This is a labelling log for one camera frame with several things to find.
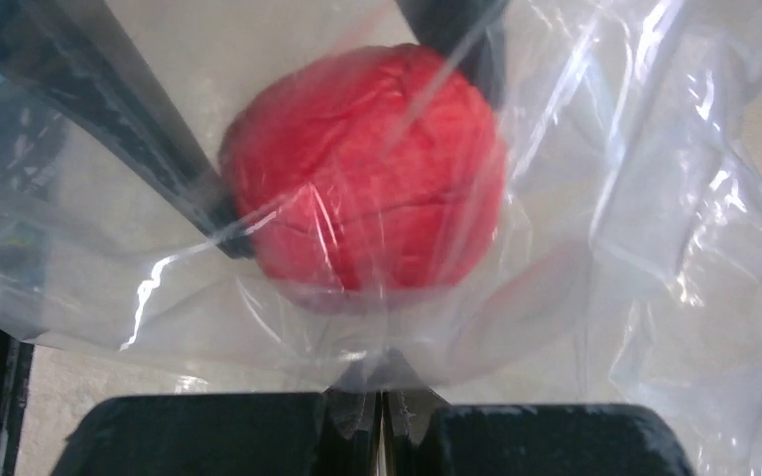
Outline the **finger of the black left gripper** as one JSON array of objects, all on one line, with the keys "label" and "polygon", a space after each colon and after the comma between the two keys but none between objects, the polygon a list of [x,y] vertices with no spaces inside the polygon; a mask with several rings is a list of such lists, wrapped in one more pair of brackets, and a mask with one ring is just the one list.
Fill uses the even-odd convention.
[{"label": "finger of the black left gripper", "polygon": [[226,182],[104,1],[0,1],[0,75],[81,127],[225,255],[253,255]]},{"label": "finger of the black left gripper", "polygon": [[494,109],[505,99],[506,38],[500,0],[397,0],[419,44],[454,63]]}]

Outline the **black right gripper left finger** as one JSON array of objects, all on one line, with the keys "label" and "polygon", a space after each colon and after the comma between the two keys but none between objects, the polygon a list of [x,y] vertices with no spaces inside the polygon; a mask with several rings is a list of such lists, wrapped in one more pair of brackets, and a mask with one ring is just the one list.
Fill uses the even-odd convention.
[{"label": "black right gripper left finger", "polygon": [[92,409],[56,475],[370,475],[380,396],[322,393],[130,396]]}]

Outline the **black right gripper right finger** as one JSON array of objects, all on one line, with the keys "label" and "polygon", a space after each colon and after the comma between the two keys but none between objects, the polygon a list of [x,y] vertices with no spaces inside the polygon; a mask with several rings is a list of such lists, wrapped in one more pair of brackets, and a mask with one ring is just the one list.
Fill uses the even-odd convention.
[{"label": "black right gripper right finger", "polygon": [[391,475],[692,475],[672,429],[625,404],[452,405],[384,395]]}]

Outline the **clear zip top bag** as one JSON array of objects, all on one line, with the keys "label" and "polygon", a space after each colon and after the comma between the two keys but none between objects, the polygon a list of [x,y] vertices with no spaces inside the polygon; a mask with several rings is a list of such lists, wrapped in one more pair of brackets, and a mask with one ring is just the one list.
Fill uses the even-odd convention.
[{"label": "clear zip top bag", "polygon": [[[396,1],[104,1],[220,177],[235,116],[326,56],[420,45]],[[106,147],[0,75],[0,330],[185,394],[625,404],[692,475],[762,475],[762,1],[506,1],[502,207],[459,284],[314,311],[225,255]],[[250,238],[243,218],[238,214]]]}]

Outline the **red fake tomato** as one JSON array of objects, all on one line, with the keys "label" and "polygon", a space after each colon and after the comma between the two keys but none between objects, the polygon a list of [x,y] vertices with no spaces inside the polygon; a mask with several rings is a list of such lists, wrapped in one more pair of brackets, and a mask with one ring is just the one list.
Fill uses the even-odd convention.
[{"label": "red fake tomato", "polygon": [[506,156],[481,92],[415,44],[361,47],[278,79],[219,150],[260,270],[321,312],[459,284],[493,242]]}]

